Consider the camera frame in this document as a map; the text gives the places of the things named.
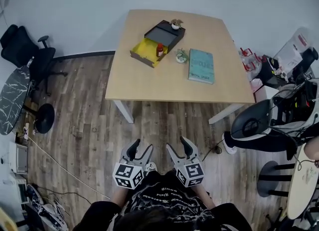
open drawer box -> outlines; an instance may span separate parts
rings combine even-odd
[[[144,39],[139,44],[130,50],[131,57],[154,68],[183,38],[184,34],[185,28],[174,30],[168,21],[162,20],[144,35]],[[164,46],[161,57],[156,56],[158,43],[162,43]]]

chair armrest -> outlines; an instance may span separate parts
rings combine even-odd
[[[48,46],[46,45],[46,40],[49,38],[49,36],[45,35],[43,37],[41,37],[40,39],[38,39],[38,42],[42,42],[44,45],[44,48],[47,48]]]

plant pot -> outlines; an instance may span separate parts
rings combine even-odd
[[[176,57],[176,61],[177,61],[178,63],[184,63],[184,62],[185,62],[183,59],[182,59],[182,60],[178,59],[178,57]]]
[[[176,26],[174,24],[171,25],[172,29],[178,30],[180,28],[180,26]]]

succulent plant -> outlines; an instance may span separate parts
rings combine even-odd
[[[186,54],[186,52],[183,49],[178,49],[177,50],[177,54],[176,57],[178,58],[178,60],[186,62],[187,60],[189,60],[188,55]]]
[[[173,19],[170,24],[174,24],[175,26],[179,26],[181,27],[181,24],[184,23],[183,21],[181,21],[180,19]]]

teal book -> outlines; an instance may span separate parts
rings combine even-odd
[[[188,79],[210,84],[215,82],[214,62],[211,53],[190,49]]]

